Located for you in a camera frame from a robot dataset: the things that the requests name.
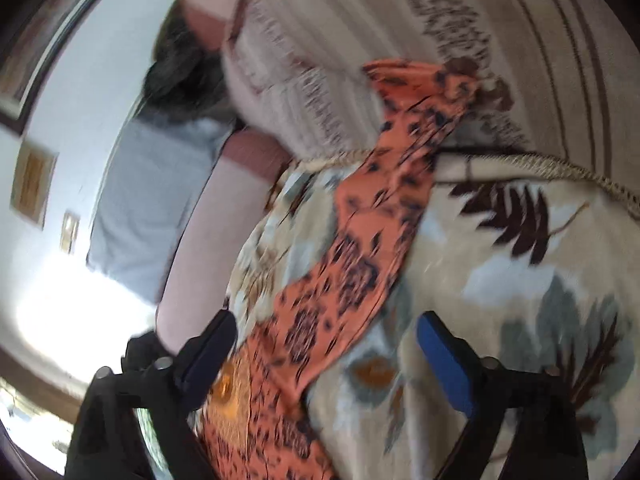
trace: blue gripper pad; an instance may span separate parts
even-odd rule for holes
[[[474,400],[472,378],[468,372],[470,367],[479,365],[478,356],[464,340],[453,337],[434,312],[420,316],[417,335],[420,348],[449,403],[457,412],[471,417]]]

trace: dark picture frame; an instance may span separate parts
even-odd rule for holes
[[[49,71],[99,0],[26,0],[0,30],[0,123],[21,136]]]

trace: small framed picture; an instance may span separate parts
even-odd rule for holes
[[[44,227],[56,158],[45,148],[25,140],[15,165],[11,207],[40,229]]]

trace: orange cloth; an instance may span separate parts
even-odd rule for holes
[[[222,480],[337,478],[300,397],[369,327],[411,247],[433,184],[437,147],[476,82],[440,66],[368,64],[385,102],[371,155],[335,193],[337,236],[320,262],[277,295],[213,387],[203,440]]]

